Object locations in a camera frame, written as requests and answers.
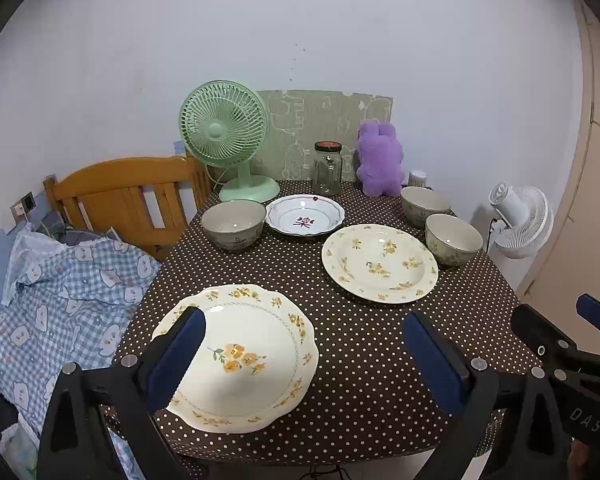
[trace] wooden headboard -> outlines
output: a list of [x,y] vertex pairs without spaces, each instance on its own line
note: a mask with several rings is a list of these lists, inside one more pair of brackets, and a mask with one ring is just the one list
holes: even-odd
[[[184,156],[135,157],[108,160],[82,168],[62,182],[44,181],[51,207],[74,227],[87,223],[78,200],[95,231],[113,227],[125,242],[140,247],[158,260],[165,259],[187,221],[177,182],[190,182],[196,207],[200,209],[211,189],[204,166]],[[164,228],[155,228],[144,200],[142,186],[152,186]]]

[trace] blue gripper pad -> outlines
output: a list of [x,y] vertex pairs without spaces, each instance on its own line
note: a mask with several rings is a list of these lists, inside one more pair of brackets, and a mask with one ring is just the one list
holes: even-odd
[[600,330],[600,302],[596,298],[589,294],[583,294],[576,301],[576,310],[580,317]]
[[452,415],[462,413],[468,385],[458,376],[414,313],[404,317],[402,342],[416,361],[438,407]]
[[196,309],[146,379],[149,413],[168,405],[205,337],[205,315]]

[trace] stuffed animal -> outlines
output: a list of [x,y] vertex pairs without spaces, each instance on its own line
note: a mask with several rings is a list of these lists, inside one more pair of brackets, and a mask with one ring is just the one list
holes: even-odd
[[360,121],[358,131],[360,167],[356,175],[367,196],[400,196],[404,172],[402,146],[391,123]]

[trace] plate rim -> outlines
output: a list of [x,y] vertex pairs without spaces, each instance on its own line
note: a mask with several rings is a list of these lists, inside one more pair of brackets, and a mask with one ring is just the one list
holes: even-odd
[[[302,399],[304,398],[304,396],[306,395],[309,387],[311,386],[311,382],[314,379],[315,373],[317,371],[318,368],[318,362],[320,361],[320,351],[318,350],[318,345],[315,341],[315,329],[314,326],[311,322],[311,319],[307,316],[307,314],[300,309],[300,307],[298,307],[295,302],[293,302],[292,300],[290,300],[285,294],[282,294],[281,292],[278,292],[276,290],[269,290],[266,289],[260,285],[257,285],[255,283],[224,283],[222,285],[215,285],[215,286],[208,286],[205,287],[204,289],[200,290],[198,293],[190,295],[190,296],[186,296],[185,298],[182,298],[180,301],[178,301],[178,303],[171,309],[169,310],[164,316],[163,318],[158,322],[158,324],[156,325],[156,327],[154,328],[154,331],[152,332],[152,340],[159,335],[159,329],[160,326],[162,324],[162,322],[167,319],[172,313],[176,313],[176,311],[178,309],[180,309],[181,306],[184,305],[189,305],[191,303],[194,303],[194,298],[198,299],[201,296],[205,296],[206,294],[208,294],[210,291],[212,290],[218,290],[224,288],[224,290],[227,289],[233,289],[233,288],[252,288],[252,289],[257,289],[257,292],[259,294],[267,293],[267,294],[272,294],[275,296],[279,296],[282,299],[282,304],[285,304],[285,300],[286,302],[288,302],[287,306],[290,307],[290,309],[293,311],[295,310],[296,313],[299,312],[302,315],[302,318],[304,320],[304,329],[306,330],[306,336],[304,338],[304,343],[302,346],[302,349],[306,349],[305,353],[309,353],[312,352],[312,359],[305,365],[306,367],[304,367],[304,373],[300,376],[303,384],[299,389],[299,394],[297,394],[295,397],[293,397],[291,400],[288,400],[287,397],[287,402],[284,403],[284,405],[278,405],[274,407],[274,404],[280,402],[280,400],[282,400],[285,397],[285,394],[282,394],[280,396],[280,398],[277,398],[272,405],[267,406],[261,410],[259,410],[258,412],[255,412],[253,414],[251,414],[249,417],[253,417],[254,415],[262,415],[262,412],[267,412],[269,411],[269,414],[267,416],[263,416],[261,418],[259,418],[259,420],[257,420],[256,422],[249,422],[247,420],[247,416],[246,415],[241,415],[241,416],[235,416],[235,415],[229,415],[226,416],[225,418],[236,418],[236,419],[243,419],[244,421],[240,421],[240,420],[236,420],[236,424],[235,425],[231,425],[230,428],[226,427],[220,427],[220,426],[214,426],[212,424],[204,424],[204,422],[201,422],[200,419],[196,418],[195,416],[191,415],[190,413],[184,412],[184,411],[180,411],[179,408],[177,406],[173,406],[172,403],[170,402],[166,409],[173,413],[174,415],[176,415],[177,417],[181,418],[184,422],[186,422],[190,427],[192,427],[194,430],[199,430],[199,431],[205,431],[207,433],[224,433],[224,434],[237,434],[237,433],[251,433],[253,431],[259,431],[262,430],[263,428],[266,428],[267,426],[269,426],[270,424],[272,424],[275,420],[277,420],[278,418],[280,418],[283,415],[286,415],[288,412],[291,412],[292,410],[294,410],[302,401]],[[299,355],[299,361],[298,361],[298,365],[300,365],[301,359],[302,357]],[[174,393],[174,397],[176,396],[176,394],[178,393],[178,389],[176,389],[176,392]]]
[[[346,285],[348,285],[347,283],[341,283],[338,279],[337,276],[335,275],[335,273],[332,272],[332,270],[330,269],[330,263],[327,263],[327,258],[331,258],[332,256],[328,256],[326,254],[327,250],[329,249],[328,245],[331,241],[333,241],[333,239],[335,237],[342,237],[341,233],[345,233],[348,230],[352,230],[353,228],[356,227],[360,227],[363,226],[363,228],[366,228],[367,226],[370,227],[376,227],[376,228],[384,228],[384,229],[393,229],[395,231],[399,231],[402,234],[405,234],[409,237],[411,237],[413,240],[415,240],[417,243],[419,243],[420,245],[422,245],[424,247],[424,251],[426,253],[429,253],[432,259],[432,266],[435,268],[435,273],[434,276],[435,278],[433,279],[433,283],[428,286],[429,290],[426,290],[424,292],[424,294],[421,294],[420,296],[415,296],[411,299],[405,299],[405,298],[398,298],[397,294],[396,295],[391,295],[391,293],[389,293],[388,297],[385,298],[384,300],[378,298],[377,296],[372,298],[370,294],[365,294],[364,292],[360,293],[359,287],[356,288],[355,286],[351,286],[348,287]],[[415,236],[409,234],[407,231],[403,230],[403,229],[399,229],[397,227],[392,227],[392,226],[388,226],[388,225],[384,225],[384,224],[375,224],[375,223],[361,223],[361,224],[354,224],[354,225],[350,225],[350,226],[346,226],[343,227],[342,229],[337,230],[336,232],[332,233],[322,244],[322,249],[320,250],[320,259],[322,261],[322,265],[324,267],[324,270],[327,272],[327,274],[329,275],[329,277],[341,288],[343,288],[344,290],[346,290],[347,292],[350,292],[351,294],[353,294],[354,296],[357,296],[359,298],[362,298],[363,300],[369,300],[369,301],[375,301],[376,303],[385,303],[385,304],[403,304],[403,303],[412,303],[413,301],[417,301],[417,300],[421,300],[422,298],[424,298],[427,294],[429,294],[438,284],[438,277],[440,276],[440,268],[438,267],[438,262],[436,261],[433,253],[431,253],[431,251],[429,251],[429,248],[426,246],[426,244],[424,244],[423,242],[421,242],[420,240],[418,240]]]
[[[313,199],[314,196],[317,196],[319,200],[325,200],[326,202],[330,202],[332,203],[336,209],[338,210],[338,212],[340,213],[340,219],[339,221],[331,228],[328,229],[323,229],[322,231],[318,231],[315,233],[307,233],[307,234],[300,234],[300,233],[293,233],[291,231],[285,231],[283,229],[279,229],[278,227],[275,227],[275,225],[272,224],[269,215],[271,212],[271,209],[273,208],[273,206],[275,206],[277,203],[282,202],[283,200],[288,200],[291,198],[311,198]],[[321,234],[325,234],[325,233],[330,233],[331,231],[337,229],[339,226],[342,225],[342,223],[344,222],[344,218],[345,218],[345,211],[344,208],[338,204],[334,199],[329,198],[328,196],[323,196],[323,195],[316,195],[316,194],[311,194],[311,193],[296,193],[293,195],[285,195],[285,196],[281,196],[280,198],[277,198],[275,200],[273,200],[272,202],[270,202],[269,204],[267,204],[267,212],[264,218],[265,223],[271,227],[274,231],[277,231],[279,233],[285,234],[285,235],[289,235],[289,236],[298,236],[298,237],[311,237],[311,236],[319,236]]]

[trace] floor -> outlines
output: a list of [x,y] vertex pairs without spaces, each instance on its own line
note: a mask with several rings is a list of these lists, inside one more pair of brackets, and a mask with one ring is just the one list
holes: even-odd
[[[345,465],[351,480],[411,480],[416,476],[432,451],[410,456],[358,462]],[[489,454],[474,458],[462,480],[477,480],[487,462]],[[309,471],[307,467],[271,467],[257,465],[236,465],[210,463],[211,474],[208,480],[299,480]],[[321,476],[320,480],[340,480],[337,474]]]

